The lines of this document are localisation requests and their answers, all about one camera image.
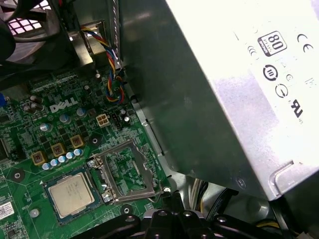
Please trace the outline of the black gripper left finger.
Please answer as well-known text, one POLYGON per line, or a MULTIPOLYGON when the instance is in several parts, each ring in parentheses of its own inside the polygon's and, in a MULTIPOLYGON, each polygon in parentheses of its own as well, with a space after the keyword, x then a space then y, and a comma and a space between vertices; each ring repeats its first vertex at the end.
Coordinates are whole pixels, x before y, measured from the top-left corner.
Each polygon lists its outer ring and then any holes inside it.
POLYGON ((173 193, 165 192, 160 209, 149 210, 139 218, 124 214, 114 218, 107 233, 108 239, 164 239, 171 238, 173 225, 173 193))

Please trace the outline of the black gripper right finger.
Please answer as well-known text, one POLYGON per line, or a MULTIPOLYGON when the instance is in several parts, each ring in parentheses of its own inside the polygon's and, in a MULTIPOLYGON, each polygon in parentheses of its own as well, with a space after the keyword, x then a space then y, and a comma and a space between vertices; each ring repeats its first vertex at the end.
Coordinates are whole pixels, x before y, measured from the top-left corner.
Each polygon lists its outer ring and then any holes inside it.
POLYGON ((267 230, 266 226, 257 226, 232 216, 225 211, 231 198, 237 191, 222 191, 217 197, 206 218, 196 212, 181 211, 177 214, 178 233, 186 239, 293 239, 289 229, 278 227, 280 233, 267 230))

